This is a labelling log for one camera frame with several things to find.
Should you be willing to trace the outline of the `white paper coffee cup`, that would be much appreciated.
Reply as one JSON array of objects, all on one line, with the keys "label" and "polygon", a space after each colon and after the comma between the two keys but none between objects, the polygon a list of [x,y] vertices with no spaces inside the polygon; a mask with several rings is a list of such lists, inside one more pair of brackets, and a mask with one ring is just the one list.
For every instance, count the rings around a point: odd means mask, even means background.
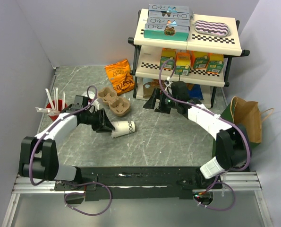
[{"label": "white paper coffee cup", "polygon": [[119,121],[119,122],[111,122],[111,123],[115,128],[115,130],[111,132],[111,136],[113,138],[131,134],[136,131],[134,121]]}]

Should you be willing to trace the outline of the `white plastic cup lid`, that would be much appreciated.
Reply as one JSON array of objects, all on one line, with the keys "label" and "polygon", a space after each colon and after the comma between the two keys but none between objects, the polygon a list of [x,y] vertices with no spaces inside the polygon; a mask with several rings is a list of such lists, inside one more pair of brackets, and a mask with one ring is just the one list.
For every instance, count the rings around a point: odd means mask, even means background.
[{"label": "white plastic cup lid", "polygon": [[[87,95],[87,92],[84,92],[84,93],[82,94],[82,96],[85,96],[85,97],[88,97],[88,96],[89,96],[90,99],[93,99],[93,98],[94,98],[94,95],[95,95],[95,93],[92,92],[92,91],[89,91],[89,95]],[[100,101],[99,101],[99,99],[96,98],[96,99],[94,100],[94,102],[92,103],[92,105],[93,105],[96,109],[100,109]]]}]

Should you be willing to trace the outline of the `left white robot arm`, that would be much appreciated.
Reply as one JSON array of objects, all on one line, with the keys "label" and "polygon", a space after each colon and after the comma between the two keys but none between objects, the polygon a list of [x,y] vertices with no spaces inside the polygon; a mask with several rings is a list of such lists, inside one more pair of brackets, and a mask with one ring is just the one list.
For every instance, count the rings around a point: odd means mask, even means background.
[{"label": "left white robot arm", "polygon": [[34,137],[25,137],[21,143],[19,175],[29,177],[34,186],[44,181],[61,180],[70,189],[79,189],[83,183],[81,169],[61,165],[57,146],[80,124],[90,125],[97,133],[115,130],[104,109],[90,112],[89,108],[89,105],[70,104],[44,131]]}]

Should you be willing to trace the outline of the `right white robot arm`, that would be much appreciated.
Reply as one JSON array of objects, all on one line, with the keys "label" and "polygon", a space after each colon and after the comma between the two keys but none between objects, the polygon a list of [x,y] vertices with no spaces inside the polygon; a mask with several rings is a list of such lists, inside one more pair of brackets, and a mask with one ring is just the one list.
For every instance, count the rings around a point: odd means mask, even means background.
[{"label": "right white robot arm", "polygon": [[190,98],[185,82],[170,82],[168,85],[166,89],[156,87],[143,107],[165,114],[176,109],[179,114],[201,126],[214,138],[214,156],[200,167],[200,174],[195,177],[198,187],[207,188],[212,183],[212,177],[229,171],[242,162],[249,163],[252,152],[243,125],[235,125],[221,118],[199,100]]}]

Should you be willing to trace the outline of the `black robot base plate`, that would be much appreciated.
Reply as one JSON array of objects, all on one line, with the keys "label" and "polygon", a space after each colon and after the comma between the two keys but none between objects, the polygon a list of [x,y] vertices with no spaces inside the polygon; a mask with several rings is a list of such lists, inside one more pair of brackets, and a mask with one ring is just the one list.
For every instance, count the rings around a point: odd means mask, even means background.
[{"label": "black robot base plate", "polygon": [[193,199],[194,190],[211,184],[220,189],[219,177],[205,179],[198,167],[189,166],[111,166],[75,167],[74,175],[45,173],[36,167],[34,179],[54,181],[56,191],[77,192],[69,203],[83,197],[85,201],[108,199]]}]

